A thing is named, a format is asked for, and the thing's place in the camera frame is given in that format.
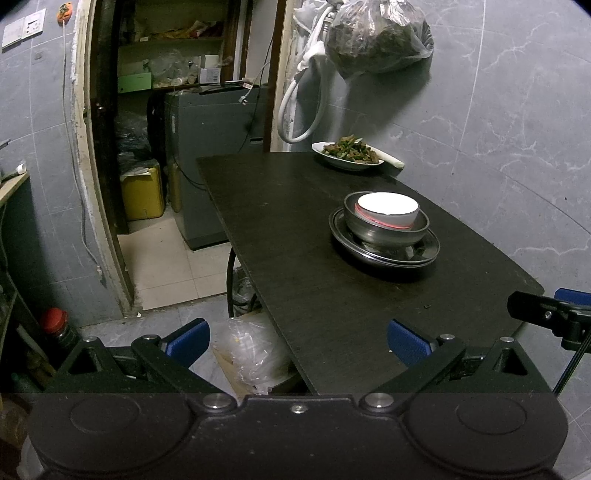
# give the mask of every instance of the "electrical outlet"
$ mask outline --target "electrical outlet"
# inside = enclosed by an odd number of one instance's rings
[[[22,38],[32,37],[43,31],[45,21],[45,8],[25,17],[25,24],[22,26]]]

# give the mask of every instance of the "dark wooden tabletop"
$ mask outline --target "dark wooden tabletop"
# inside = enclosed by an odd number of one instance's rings
[[[542,293],[521,267],[445,210],[379,173],[326,167],[311,153],[200,158],[236,254],[312,391],[364,393],[405,367],[388,350],[392,318],[474,346],[512,335],[515,290]],[[418,278],[376,277],[335,248],[328,218],[351,192],[415,198],[441,251]]]

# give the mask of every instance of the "stacked plates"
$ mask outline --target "stacked plates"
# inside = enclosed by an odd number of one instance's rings
[[[354,257],[372,266],[420,268],[431,264],[439,253],[440,244],[418,204],[416,218],[410,226],[383,225],[363,215],[364,211],[359,208],[359,198],[369,193],[348,195],[344,206],[330,215],[334,238]]]

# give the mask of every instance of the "blue gripper pad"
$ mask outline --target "blue gripper pad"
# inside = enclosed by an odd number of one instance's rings
[[[407,367],[416,365],[433,352],[429,342],[396,320],[388,324],[388,346]]]
[[[584,291],[569,290],[568,288],[559,288],[554,293],[556,300],[569,301],[575,305],[591,305],[591,293]]]
[[[166,346],[165,353],[185,368],[189,368],[205,353],[209,346],[209,338],[209,324],[200,322],[171,340]]]

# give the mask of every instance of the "plate of food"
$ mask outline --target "plate of food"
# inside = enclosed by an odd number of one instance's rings
[[[384,161],[394,165],[399,170],[404,163],[387,153],[371,147],[354,135],[343,137],[337,142],[317,142],[312,144],[312,150],[336,168],[349,171],[361,171],[375,167]]]

